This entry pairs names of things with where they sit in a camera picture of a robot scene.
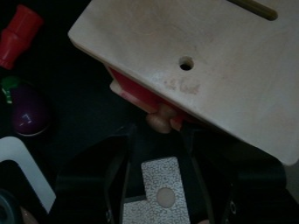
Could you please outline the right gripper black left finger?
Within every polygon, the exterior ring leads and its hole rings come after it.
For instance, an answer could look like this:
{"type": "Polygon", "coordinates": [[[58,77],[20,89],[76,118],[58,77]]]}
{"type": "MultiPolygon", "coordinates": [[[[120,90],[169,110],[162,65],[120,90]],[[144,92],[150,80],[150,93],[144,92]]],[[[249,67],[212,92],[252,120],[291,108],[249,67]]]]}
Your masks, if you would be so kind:
{"type": "Polygon", "coordinates": [[[49,224],[121,224],[136,126],[128,124],[64,165],[49,224]]]}

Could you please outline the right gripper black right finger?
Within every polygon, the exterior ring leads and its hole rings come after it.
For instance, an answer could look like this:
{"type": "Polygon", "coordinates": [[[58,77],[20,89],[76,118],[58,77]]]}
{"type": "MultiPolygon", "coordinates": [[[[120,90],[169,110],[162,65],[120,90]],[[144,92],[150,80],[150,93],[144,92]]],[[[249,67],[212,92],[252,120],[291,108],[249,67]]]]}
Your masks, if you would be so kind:
{"type": "Polygon", "coordinates": [[[233,136],[181,126],[209,224],[299,224],[280,161],[233,136]]]}

